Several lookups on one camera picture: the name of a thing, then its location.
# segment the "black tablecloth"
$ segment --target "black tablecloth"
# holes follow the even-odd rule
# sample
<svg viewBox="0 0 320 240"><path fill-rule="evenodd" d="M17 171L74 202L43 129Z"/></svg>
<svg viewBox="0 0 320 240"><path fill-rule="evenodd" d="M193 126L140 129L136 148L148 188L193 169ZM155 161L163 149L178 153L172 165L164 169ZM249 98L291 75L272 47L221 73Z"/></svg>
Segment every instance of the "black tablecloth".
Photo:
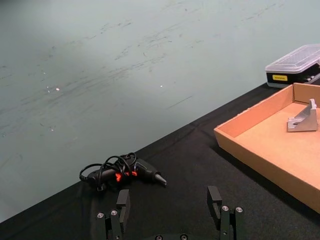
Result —
<svg viewBox="0 0 320 240"><path fill-rule="evenodd" d="M125 239L189 233L218 239L206 203L217 186L229 206L245 210L251 240L319 240L320 214L218 147L213 129L277 89L262 85L164 138L137 155L154 165L168 186L135 181ZM78 182L0 224L1 240L89 240L98 212L116 206L118 194L96 194Z"/></svg>

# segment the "cardboard tray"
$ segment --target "cardboard tray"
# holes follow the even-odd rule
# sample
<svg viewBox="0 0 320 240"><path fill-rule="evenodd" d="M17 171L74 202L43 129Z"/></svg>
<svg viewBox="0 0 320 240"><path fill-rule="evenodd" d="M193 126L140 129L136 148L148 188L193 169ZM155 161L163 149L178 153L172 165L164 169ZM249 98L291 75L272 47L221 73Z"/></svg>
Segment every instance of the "cardboard tray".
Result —
<svg viewBox="0 0 320 240"><path fill-rule="evenodd" d="M219 146L320 213L320 127L287 132L320 86L295 83L214 129ZM320 123L320 109L317 108Z"/></svg>

